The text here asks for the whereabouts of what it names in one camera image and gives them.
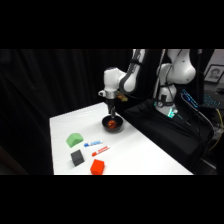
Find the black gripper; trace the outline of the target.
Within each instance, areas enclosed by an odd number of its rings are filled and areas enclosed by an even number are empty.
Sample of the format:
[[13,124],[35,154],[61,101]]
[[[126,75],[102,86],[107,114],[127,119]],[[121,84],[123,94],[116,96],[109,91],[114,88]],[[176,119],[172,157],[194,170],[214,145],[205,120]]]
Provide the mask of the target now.
[[109,120],[112,120],[112,119],[116,120],[116,111],[114,111],[114,113],[112,112],[112,110],[116,109],[115,100],[114,99],[107,99],[106,104],[108,106],[108,111],[110,112],[110,115],[109,115],[110,119]]

